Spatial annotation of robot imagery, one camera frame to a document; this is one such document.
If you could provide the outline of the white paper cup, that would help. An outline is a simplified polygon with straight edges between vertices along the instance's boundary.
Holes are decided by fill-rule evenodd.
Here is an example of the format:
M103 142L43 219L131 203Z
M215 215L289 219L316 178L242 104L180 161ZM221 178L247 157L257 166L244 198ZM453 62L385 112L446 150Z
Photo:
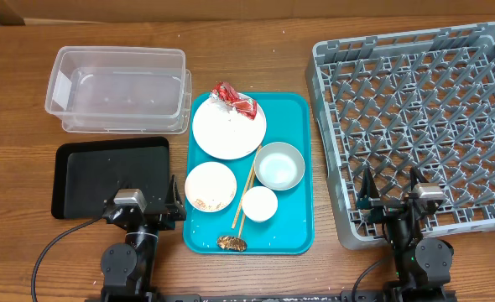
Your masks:
M253 215L250 220L265 222L272 218L278 209L278 197L264 186L253 187Z

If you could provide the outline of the red snack wrapper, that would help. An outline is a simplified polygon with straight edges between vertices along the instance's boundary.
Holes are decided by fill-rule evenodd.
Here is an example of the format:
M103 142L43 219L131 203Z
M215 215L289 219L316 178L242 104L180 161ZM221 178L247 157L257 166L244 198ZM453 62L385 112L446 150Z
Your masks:
M224 102L250 120L257 116L258 103L251 97L240 96L228 82L218 82L211 90L211 97Z

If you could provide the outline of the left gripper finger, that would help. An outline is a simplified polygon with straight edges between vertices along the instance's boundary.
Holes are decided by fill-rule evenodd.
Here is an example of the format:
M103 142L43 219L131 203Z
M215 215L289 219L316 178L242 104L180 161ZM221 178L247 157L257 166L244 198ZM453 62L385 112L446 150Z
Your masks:
M173 174L171 176L168 192L166 194L164 205L168 210L184 210L185 206L181 200L180 193L178 190L177 179Z
M117 188L115 190L115 192L112 194L112 199L114 199L117 195L117 193L120 191L120 190L125 190L125 189L130 189L131 188L131 182L128 181L128 180L119 180L117 182Z

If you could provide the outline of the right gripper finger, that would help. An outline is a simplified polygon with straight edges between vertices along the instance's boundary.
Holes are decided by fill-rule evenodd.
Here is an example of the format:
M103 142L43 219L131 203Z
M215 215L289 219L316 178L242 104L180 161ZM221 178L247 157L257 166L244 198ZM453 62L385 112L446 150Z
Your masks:
M378 189L375 185L373 175L370 171L370 167L367 166L363 170L363 177L362 177L362 186L361 189L359 190L357 197L361 200L364 199L378 199L379 198L379 193Z
M428 183L429 181L423 176L417 166L412 166L409 171L410 188L413 189L419 183Z

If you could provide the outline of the white napkin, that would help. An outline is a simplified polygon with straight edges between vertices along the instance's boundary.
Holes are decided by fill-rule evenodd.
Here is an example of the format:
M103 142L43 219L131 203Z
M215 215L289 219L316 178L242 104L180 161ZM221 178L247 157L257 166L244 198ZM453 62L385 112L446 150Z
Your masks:
M228 106L225 102L219 101L216 98L208 98L208 107L212 114L226 122L233 121L248 121L249 119L238 112L234 107Z

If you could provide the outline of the pink bowl with rice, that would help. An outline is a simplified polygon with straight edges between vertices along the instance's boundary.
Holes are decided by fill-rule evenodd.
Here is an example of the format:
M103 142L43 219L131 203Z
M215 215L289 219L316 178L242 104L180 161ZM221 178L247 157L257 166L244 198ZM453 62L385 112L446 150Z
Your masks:
M219 162L198 164L185 181L186 198L198 211L221 211L230 205L236 192L234 173Z

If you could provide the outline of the brown food scrap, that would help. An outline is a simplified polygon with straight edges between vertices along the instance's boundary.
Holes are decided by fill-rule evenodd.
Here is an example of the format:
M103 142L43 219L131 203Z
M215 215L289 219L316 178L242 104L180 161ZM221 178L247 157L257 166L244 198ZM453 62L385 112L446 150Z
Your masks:
M247 244L240 237L233 236L221 236L217 239L217 245L223 250L230 250L234 252L244 252L247 249Z

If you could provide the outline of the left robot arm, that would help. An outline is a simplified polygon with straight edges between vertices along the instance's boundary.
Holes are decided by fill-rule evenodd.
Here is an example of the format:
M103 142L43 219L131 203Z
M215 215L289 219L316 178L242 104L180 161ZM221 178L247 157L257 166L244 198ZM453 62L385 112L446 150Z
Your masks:
M124 242L111 245L102 254L101 301L165 300L151 280L159 232L173 231L177 221L186 219L174 176L164 198L165 209L147 214L148 205L139 189L121 189L105 202L102 217L106 223L125 230L126 235Z

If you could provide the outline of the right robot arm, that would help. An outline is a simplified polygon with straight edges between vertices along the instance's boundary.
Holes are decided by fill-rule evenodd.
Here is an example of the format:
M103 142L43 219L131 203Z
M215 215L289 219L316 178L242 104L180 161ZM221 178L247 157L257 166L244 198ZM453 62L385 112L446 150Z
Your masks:
M352 287L353 301L360 297L357 288L363 278L391 259L397 279L385 283L374 301L456 300L455 293L444 290L444 285L451 281L454 248L445 240L425 238L420 228L420 221L435 214L446 196L418 168L412 167L409 174L411 191L401 200L383 201L370 168L364 169L357 207L368 211L369 223L381 225L383 239L392 252L360 274Z

